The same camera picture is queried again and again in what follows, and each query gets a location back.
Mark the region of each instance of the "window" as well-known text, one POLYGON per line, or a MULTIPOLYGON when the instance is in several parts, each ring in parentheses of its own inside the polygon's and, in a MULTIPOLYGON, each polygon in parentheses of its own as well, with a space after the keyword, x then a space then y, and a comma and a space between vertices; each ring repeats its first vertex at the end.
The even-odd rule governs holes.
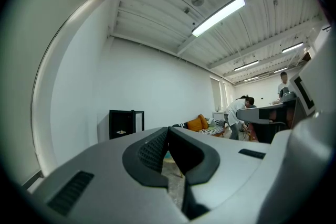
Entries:
POLYGON ((211 80, 211 87, 212 87, 212 93, 214 96, 214 104, 215 104, 215 111, 221 110, 222 108, 222 99, 221 99, 221 89, 219 86, 219 81, 213 78, 210 78, 211 80))

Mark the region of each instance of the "orange pillow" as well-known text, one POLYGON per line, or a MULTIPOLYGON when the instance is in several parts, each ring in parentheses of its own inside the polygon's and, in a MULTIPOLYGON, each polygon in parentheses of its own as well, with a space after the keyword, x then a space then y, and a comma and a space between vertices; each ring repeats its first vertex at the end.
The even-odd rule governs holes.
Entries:
POLYGON ((187 122, 187 125, 188 125, 189 130, 192 130, 192 131, 195 131, 195 132, 198 132, 201 129, 203 129, 202 122, 201 122, 200 118, 197 118, 196 120, 187 122))
POLYGON ((208 123, 206 122, 206 119, 203 117, 203 115, 200 114, 198 117, 201 119, 203 129, 208 129, 208 123))

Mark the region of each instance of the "jeans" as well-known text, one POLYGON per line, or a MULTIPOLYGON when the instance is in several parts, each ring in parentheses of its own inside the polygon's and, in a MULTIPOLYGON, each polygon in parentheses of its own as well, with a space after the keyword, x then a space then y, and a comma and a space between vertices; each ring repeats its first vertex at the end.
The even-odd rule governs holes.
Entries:
MULTIPOLYGON (((228 120, 227 117, 228 117, 228 114, 224 114, 224 119, 225 119, 226 123, 229 124, 229 120, 228 120)), ((233 125, 229 125, 229 126, 230 126, 230 129, 231 129, 230 139, 239 140, 237 123, 235 123, 233 125)))

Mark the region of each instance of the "floor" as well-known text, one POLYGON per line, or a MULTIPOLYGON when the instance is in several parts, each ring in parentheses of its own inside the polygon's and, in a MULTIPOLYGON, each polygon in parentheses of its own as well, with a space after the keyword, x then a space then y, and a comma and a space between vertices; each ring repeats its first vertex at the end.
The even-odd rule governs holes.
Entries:
MULTIPOLYGON (((224 138, 229 138, 231 135, 231 130, 229 127, 225 128, 224 138)), ((247 134, 239 132, 239 140, 248 141, 247 134)), ((185 177, 181 178, 180 170, 175 163, 163 162, 162 175, 168 178, 168 194, 176 204, 176 206, 181 209, 182 201, 184 195, 184 183, 185 177)))

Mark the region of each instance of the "white lab coat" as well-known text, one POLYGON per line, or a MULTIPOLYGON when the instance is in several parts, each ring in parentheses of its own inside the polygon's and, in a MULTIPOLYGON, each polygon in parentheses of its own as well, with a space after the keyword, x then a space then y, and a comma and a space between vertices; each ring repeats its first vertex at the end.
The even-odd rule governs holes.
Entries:
POLYGON ((238 123, 240 120, 237 118, 237 110, 245 108, 245 99, 238 99, 233 101, 227 109, 224 111, 224 114, 227 114, 228 125, 232 126, 235 123, 238 123))

